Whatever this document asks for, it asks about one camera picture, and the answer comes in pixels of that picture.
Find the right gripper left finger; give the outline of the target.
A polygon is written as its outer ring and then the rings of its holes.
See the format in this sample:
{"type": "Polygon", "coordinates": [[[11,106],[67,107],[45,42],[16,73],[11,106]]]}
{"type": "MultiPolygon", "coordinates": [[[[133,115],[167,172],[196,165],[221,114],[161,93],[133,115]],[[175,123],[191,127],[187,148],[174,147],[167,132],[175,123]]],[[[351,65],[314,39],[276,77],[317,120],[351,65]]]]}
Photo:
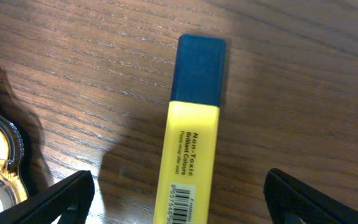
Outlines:
{"type": "Polygon", "coordinates": [[[80,170],[0,213],[0,224],[84,224],[95,194],[89,170],[80,170]]]}

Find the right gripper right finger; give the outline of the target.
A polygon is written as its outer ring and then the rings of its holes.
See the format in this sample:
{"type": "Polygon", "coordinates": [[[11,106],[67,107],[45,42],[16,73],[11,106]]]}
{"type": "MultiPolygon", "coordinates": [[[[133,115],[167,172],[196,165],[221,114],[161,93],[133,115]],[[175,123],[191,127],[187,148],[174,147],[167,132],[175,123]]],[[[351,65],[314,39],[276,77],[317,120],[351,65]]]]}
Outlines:
{"type": "Polygon", "coordinates": [[[270,169],[263,187],[274,224],[358,223],[358,211],[279,169],[270,169]]]}

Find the yellow highlighter with blue cap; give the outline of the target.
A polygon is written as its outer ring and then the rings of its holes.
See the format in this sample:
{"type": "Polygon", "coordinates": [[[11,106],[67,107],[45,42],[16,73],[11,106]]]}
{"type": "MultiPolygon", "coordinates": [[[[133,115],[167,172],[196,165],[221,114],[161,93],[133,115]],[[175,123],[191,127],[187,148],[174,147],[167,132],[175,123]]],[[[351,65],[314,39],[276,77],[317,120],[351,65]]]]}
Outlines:
{"type": "Polygon", "coordinates": [[[154,223],[207,223],[225,50],[220,38],[178,40],[154,223]]]}

